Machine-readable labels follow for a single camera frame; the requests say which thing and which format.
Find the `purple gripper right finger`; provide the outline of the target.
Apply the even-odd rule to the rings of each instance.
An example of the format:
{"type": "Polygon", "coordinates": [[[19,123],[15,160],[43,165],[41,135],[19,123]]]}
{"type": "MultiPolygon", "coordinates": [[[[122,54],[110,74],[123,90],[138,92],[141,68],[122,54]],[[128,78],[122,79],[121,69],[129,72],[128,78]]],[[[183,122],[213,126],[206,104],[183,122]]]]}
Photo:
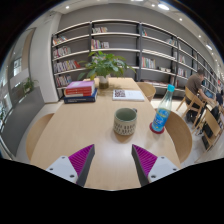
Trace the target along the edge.
{"type": "Polygon", "coordinates": [[[132,157],[141,186],[155,182],[179,170],[167,157],[156,156],[137,145],[132,145],[132,157]]]}

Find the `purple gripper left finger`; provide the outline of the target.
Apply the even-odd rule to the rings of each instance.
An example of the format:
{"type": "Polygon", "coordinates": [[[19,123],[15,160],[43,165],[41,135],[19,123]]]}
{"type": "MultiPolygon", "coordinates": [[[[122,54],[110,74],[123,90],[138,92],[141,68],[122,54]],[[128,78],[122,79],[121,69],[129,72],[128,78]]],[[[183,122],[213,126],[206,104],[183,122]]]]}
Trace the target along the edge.
{"type": "Polygon", "coordinates": [[[95,145],[91,144],[70,156],[60,156],[47,171],[83,187],[94,155],[95,145]]]}

